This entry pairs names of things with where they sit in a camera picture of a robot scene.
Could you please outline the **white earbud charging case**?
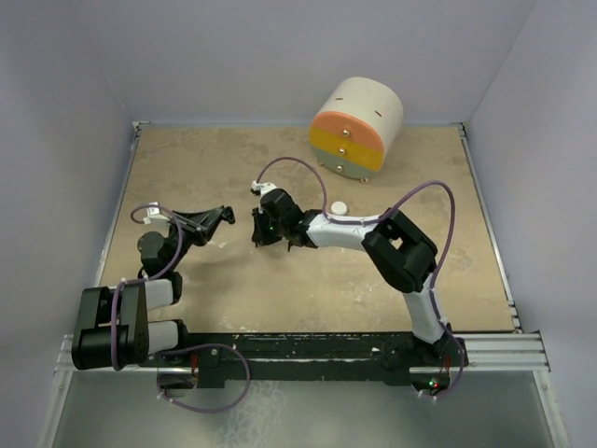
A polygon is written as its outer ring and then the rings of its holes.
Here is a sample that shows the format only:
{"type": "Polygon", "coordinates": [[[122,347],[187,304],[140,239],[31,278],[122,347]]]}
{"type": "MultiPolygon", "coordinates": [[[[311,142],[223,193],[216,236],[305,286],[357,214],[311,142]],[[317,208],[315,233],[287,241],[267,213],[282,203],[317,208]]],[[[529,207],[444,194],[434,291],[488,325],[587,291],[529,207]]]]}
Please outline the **white earbud charging case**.
{"type": "Polygon", "coordinates": [[[346,216],[348,214],[348,205],[342,201],[335,201],[330,205],[329,210],[332,215],[346,216]]]}

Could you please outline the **black earbud charging case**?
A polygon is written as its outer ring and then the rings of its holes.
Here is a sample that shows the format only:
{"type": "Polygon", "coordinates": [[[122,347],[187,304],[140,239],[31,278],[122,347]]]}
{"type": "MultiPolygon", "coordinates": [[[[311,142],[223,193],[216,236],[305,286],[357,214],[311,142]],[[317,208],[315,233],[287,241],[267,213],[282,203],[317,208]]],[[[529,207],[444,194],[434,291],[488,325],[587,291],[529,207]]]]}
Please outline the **black earbud charging case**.
{"type": "Polygon", "coordinates": [[[222,212],[222,219],[233,225],[236,222],[236,217],[231,206],[225,206],[222,212]]]}

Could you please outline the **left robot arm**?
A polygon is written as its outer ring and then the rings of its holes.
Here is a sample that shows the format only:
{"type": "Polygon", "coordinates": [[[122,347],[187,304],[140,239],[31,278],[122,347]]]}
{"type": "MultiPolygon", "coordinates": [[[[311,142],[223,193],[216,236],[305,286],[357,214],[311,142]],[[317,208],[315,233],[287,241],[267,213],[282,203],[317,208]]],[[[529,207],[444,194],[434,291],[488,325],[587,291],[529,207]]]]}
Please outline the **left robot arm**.
{"type": "Polygon", "coordinates": [[[152,331],[149,306],[179,301],[183,280],[176,267],[192,246],[207,245],[220,223],[234,224],[235,215],[225,205],[183,213],[148,203],[133,208],[131,220],[143,225],[163,223],[168,233],[149,231],[139,238],[141,268],[136,278],[82,291],[71,348],[72,362],[81,371],[107,367],[119,371],[145,362],[155,352],[172,366],[188,362],[190,340],[179,335],[174,321],[152,331]]]}

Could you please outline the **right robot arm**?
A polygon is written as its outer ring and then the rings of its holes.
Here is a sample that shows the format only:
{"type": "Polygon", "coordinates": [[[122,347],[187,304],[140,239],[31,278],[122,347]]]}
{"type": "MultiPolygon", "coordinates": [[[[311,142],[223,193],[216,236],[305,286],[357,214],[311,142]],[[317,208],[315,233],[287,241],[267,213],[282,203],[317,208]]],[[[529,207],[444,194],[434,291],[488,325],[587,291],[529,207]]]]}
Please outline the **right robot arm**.
{"type": "Polygon", "coordinates": [[[436,365],[448,354],[453,336],[435,294],[437,246],[404,213],[386,216],[342,217],[322,210],[301,210],[284,189],[270,182],[253,182],[258,197],[252,210],[256,246],[283,239],[287,246],[312,249],[338,247],[364,252],[383,280],[399,291],[410,314],[415,355],[436,365]]]}

